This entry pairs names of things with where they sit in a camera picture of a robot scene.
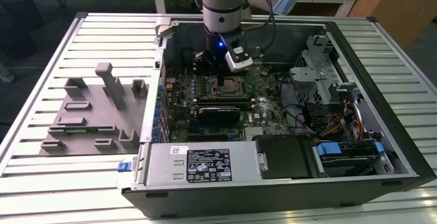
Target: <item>gray carpet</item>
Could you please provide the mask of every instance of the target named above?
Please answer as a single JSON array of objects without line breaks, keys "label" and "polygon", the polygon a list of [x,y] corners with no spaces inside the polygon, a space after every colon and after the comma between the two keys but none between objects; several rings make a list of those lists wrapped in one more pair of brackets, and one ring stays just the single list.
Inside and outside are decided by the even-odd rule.
[{"label": "gray carpet", "polygon": [[[7,134],[8,124],[12,124],[28,95],[38,82],[59,42],[65,36],[77,12],[106,12],[106,13],[155,13],[153,0],[67,0],[67,6],[61,7],[57,0],[35,0],[45,27],[31,31],[32,38],[38,44],[38,52],[28,58],[20,60],[10,59],[0,52],[0,60],[11,69],[16,80],[14,83],[0,82],[0,141]],[[198,13],[193,2],[166,1],[169,13]],[[437,84],[437,25],[431,24],[423,36],[408,51],[425,74]]]}]

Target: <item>psu label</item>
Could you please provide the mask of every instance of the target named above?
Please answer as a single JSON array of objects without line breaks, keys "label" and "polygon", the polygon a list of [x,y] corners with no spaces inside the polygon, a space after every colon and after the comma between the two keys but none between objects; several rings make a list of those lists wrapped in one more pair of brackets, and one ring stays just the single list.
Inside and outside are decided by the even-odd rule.
[{"label": "psu label", "polygon": [[186,181],[190,183],[233,180],[230,149],[189,150]]}]

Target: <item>blue latch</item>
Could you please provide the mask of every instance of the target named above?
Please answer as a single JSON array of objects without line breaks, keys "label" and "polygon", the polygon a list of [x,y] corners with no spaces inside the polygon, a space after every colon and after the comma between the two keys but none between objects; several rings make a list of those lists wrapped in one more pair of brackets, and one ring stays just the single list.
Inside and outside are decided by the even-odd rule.
[{"label": "blue latch", "polygon": [[384,153],[384,146],[383,146],[381,142],[376,142],[376,147],[377,147],[379,153],[383,154]]},{"label": "blue latch", "polygon": [[336,142],[324,142],[317,146],[320,156],[325,154],[341,154],[341,148]]},{"label": "blue latch", "polygon": [[121,162],[117,167],[117,172],[130,172],[133,171],[133,162]]}]

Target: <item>motherboard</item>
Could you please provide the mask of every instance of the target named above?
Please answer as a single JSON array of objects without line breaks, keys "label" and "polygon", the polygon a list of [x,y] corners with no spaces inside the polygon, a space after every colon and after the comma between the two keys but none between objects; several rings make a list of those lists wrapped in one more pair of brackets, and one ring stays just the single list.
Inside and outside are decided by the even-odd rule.
[{"label": "motherboard", "polygon": [[281,74],[254,65],[242,76],[198,76],[167,70],[170,142],[250,141],[290,133],[278,99]]}]

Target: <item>slotted aluminum platform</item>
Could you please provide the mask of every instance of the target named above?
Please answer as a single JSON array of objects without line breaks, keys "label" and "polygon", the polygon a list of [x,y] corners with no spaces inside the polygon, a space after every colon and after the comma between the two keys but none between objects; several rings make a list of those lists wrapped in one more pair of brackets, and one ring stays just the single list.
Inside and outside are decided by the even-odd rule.
[{"label": "slotted aluminum platform", "polygon": [[[110,61],[113,74],[123,83],[139,78],[146,83],[158,81],[155,27],[157,22],[169,21],[171,16],[202,19],[200,15],[97,13],[75,19],[0,146],[2,223],[122,220],[123,223],[188,224],[306,223],[314,220],[322,223],[436,223],[437,181],[409,192],[391,193],[359,207],[149,220],[117,188],[117,165],[130,155],[39,156],[40,143],[66,96],[62,87],[69,77],[83,76],[87,83],[101,83],[94,67],[98,62]],[[277,20],[281,19],[337,22],[431,166],[437,170],[437,91],[379,23],[371,23],[365,18],[278,16]]]}]

